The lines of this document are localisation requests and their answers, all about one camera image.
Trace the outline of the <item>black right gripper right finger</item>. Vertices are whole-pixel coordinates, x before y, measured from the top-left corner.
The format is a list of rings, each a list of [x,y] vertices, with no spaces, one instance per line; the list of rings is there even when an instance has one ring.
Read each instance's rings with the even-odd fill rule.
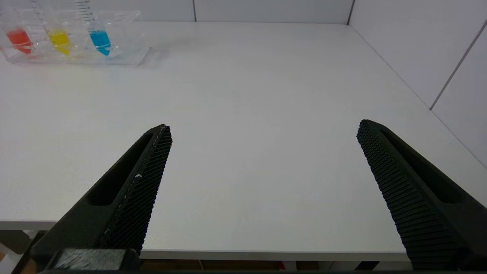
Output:
[[[487,267],[487,210],[389,128],[360,122],[356,138],[416,271]]]

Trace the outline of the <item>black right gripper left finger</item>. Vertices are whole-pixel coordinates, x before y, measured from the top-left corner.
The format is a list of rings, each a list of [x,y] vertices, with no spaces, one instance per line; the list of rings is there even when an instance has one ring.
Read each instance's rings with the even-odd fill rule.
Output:
[[[140,253],[164,173],[172,132],[145,132],[31,249],[45,267],[65,249],[131,249]]]

